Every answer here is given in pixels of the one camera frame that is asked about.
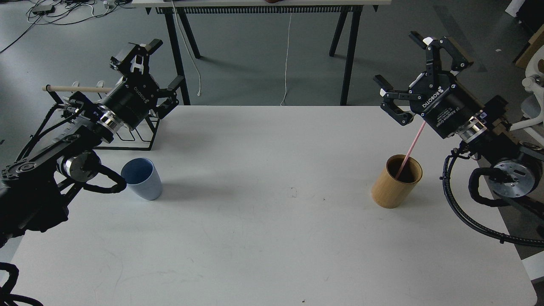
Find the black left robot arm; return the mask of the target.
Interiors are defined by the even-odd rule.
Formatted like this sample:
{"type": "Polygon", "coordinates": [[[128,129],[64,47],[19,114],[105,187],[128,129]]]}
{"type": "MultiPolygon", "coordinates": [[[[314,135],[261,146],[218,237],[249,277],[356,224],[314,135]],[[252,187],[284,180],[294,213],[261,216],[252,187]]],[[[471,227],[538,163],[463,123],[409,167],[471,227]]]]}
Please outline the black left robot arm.
{"type": "Polygon", "coordinates": [[[121,74],[113,88],[47,85],[54,99],[35,135],[17,159],[1,168],[1,246],[26,231],[45,232],[68,220],[68,205],[80,190],[114,194],[127,182],[106,167],[95,153],[111,143],[121,128],[135,130],[152,118],[159,123],[179,105],[177,90],[185,77],[178,75],[160,88],[148,72],[150,56],[162,45],[130,43],[110,59],[121,74]]]}

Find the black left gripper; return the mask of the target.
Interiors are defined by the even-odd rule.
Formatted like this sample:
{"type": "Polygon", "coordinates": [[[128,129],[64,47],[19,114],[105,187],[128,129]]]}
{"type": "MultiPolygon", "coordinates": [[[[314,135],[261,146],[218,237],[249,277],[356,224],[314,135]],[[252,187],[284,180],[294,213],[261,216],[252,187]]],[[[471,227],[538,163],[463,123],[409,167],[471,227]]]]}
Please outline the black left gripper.
{"type": "Polygon", "coordinates": [[[159,88],[149,72],[150,56],[163,45],[160,39],[149,43],[128,43],[117,55],[110,58],[110,68],[120,73],[121,82],[101,100],[101,104],[134,130],[153,110],[164,119],[179,105],[177,90],[185,80],[177,76],[167,88],[159,88]],[[160,105],[158,99],[165,99],[160,105]]]}

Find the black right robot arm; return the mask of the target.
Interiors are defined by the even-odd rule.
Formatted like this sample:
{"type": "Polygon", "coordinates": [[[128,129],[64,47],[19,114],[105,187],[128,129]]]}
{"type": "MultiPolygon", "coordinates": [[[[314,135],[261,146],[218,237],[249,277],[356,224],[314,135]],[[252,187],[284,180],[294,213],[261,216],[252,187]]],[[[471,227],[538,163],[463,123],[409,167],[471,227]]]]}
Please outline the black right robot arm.
{"type": "Polygon", "coordinates": [[[481,103],[457,81],[457,74],[473,60],[449,37],[409,37],[425,51],[425,70],[406,90],[395,90],[381,75],[374,76],[383,98],[381,108],[402,126],[421,116],[441,138],[458,135],[461,142],[445,159],[441,176],[443,191],[457,217],[480,234],[501,243],[542,248],[543,240],[519,238],[492,230],[472,219],[454,198],[451,172],[457,159],[483,158],[489,167],[476,168],[468,180],[471,198],[487,207],[515,207],[538,221],[543,235],[543,203],[529,198],[543,176],[543,151],[517,141],[504,117],[507,101],[495,96],[481,103]]]}

